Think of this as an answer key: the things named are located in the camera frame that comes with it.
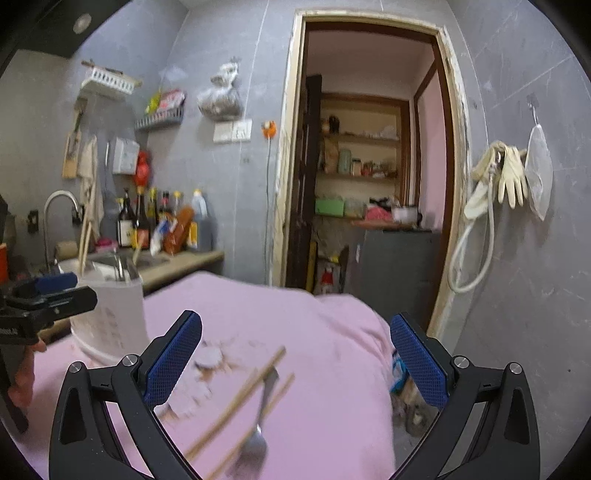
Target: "screw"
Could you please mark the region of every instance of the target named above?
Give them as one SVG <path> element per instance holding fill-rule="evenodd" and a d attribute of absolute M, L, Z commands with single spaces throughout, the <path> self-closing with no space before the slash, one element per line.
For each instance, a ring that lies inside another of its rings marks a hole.
<path fill-rule="evenodd" d="M 470 365 L 470 361 L 465 356 L 455 357 L 453 363 L 458 368 L 468 368 L 468 365 Z"/>
<path fill-rule="evenodd" d="M 126 367 L 131 367 L 138 362 L 138 356 L 134 354 L 125 355 L 122 362 Z"/>
<path fill-rule="evenodd" d="M 82 362 L 74 362 L 68 367 L 68 370 L 75 374 L 80 371 L 80 368 L 82 368 Z"/>
<path fill-rule="evenodd" d="M 509 365 L 509 370 L 511 370 L 515 375 L 519 375 L 523 371 L 521 365 L 516 364 L 515 362 Z"/>

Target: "bag of items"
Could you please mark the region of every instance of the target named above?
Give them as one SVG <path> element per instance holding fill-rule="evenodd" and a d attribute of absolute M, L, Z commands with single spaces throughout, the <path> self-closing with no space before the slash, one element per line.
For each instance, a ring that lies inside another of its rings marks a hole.
<path fill-rule="evenodd" d="M 201 113 L 219 122 L 234 120 L 242 115 L 242 102 L 234 83 L 238 78 L 238 63 L 230 61 L 220 67 L 219 73 L 211 78 L 213 87 L 197 95 Z"/>

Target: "green box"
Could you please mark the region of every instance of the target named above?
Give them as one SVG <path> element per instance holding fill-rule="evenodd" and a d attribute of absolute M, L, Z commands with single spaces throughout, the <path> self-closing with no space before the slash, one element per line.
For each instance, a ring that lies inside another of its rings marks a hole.
<path fill-rule="evenodd" d="M 345 201 L 340 199 L 316 199 L 316 208 L 319 215 L 342 217 L 345 215 Z"/>

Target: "rubber glove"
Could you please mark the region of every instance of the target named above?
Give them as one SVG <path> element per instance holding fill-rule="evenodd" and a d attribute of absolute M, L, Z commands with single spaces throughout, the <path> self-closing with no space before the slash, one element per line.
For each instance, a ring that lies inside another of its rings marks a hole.
<path fill-rule="evenodd" d="M 496 162 L 496 153 L 498 151 L 505 151 L 506 145 L 503 142 L 493 142 L 491 146 L 484 152 L 476 167 L 472 169 L 471 176 L 472 180 L 483 180 L 488 181 L 488 171 L 491 164 Z"/>
<path fill-rule="evenodd" d="M 505 148 L 505 164 L 499 180 L 499 203 L 503 203 L 505 189 L 507 190 L 507 198 L 511 208 L 515 208 L 516 196 L 519 205 L 523 206 L 523 199 L 527 198 L 528 195 L 527 181 L 517 147 Z"/>
<path fill-rule="evenodd" d="M 474 192 L 466 202 L 464 207 L 464 216 L 468 220 L 476 220 L 478 217 L 484 215 L 488 211 L 488 179 L 482 179 L 476 185 Z"/>

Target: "blue gripper pad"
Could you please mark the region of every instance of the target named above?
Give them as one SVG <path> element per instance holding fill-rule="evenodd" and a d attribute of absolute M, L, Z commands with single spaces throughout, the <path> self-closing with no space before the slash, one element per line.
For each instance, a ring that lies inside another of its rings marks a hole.
<path fill-rule="evenodd" d="M 168 400 L 178 378 L 201 341 L 203 331 L 201 317 L 189 311 L 183 315 L 187 315 L 187 319 L 148 371 L 144 403 L 150 409 Z"/>
<path fill-rule="evenodd" d="M 45 275 L 39 277 L 35 282 L 35 289 L 41 295 L 49 295 L 59 291 L 74 288 L 78 283 L 78 277 L 74 272 L 62 273 L 59 275 Z"/>
<path fill-rule="evenodd" d="M 445 373 L 402 315 L 392 319 L 390 337 L 425 402 L 443 408 L 448 399 Z"/>

